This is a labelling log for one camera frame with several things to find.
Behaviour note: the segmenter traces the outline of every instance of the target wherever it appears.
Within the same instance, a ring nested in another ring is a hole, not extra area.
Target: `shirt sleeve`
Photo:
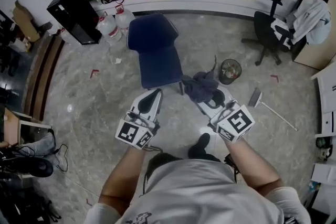
[[[114,224],[121,216],[111,206],[95,204],[89,209],[84,224]]]
[[[294,217],[300,224],[311,224],[310,216],[301,204],[298,193],[291,187],[279,187],[265,196],[283,210],[285,217]]]

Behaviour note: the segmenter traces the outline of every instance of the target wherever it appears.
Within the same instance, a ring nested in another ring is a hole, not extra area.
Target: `navy blue chair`
[[[183,93],[182,69],[174,46],[179,36],[173,24],[161,13],[133,20],[127,47],[139,53],[141,84],[145,89],[179,83]]]

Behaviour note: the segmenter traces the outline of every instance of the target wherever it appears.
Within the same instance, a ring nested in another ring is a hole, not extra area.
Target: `wooden platform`
[[[50,36],[41,44],[33,73],[28,83],[24,113],[42,121],[49,85],[64,45],[59,36]]]

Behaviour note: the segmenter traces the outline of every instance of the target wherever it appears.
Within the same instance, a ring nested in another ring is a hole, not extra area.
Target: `person's left arm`
[[[105,182],[98,203],[123,215],[137,188],[144,157],[145,151],[130,146]]]

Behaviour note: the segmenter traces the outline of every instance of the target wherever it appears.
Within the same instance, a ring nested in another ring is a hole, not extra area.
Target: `black wire trash bin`
[[[229,85],[240,77],[242,67],[233,59],[226,59],[222,62],[219,70],[219,81],[224,85]]]

